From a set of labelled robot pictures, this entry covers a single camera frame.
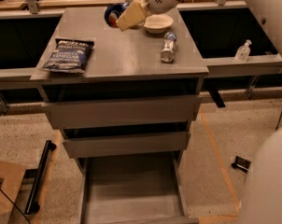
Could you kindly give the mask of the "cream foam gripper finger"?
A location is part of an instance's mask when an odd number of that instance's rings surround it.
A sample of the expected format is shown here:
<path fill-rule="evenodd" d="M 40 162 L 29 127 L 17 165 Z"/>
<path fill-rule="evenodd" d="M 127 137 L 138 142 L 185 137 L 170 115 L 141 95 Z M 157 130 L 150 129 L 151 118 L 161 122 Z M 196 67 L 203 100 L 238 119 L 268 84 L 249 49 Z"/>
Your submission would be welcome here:
<path fill-rule="evenodd" d="M 134 0 L 117 19 L 116 24 L 121 31 L 128 30 L 146 20 L 148 4 L 143 0 Z"/>

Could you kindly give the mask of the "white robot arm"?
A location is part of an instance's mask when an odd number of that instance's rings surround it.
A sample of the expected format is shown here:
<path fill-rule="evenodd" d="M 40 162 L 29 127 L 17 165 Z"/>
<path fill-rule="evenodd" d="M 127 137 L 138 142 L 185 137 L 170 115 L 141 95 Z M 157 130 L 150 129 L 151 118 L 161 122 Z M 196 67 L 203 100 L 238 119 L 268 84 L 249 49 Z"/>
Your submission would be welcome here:
<path fill-rule="evenodd" d="M 182 1 L 134 1 L 117 19 L 117 26 L 125 31 Z M 282 56 L 282 0 L 245 2 Z M 237 224 L 282 224 L 282 127 L 263 142 L 250 164 Z"/>

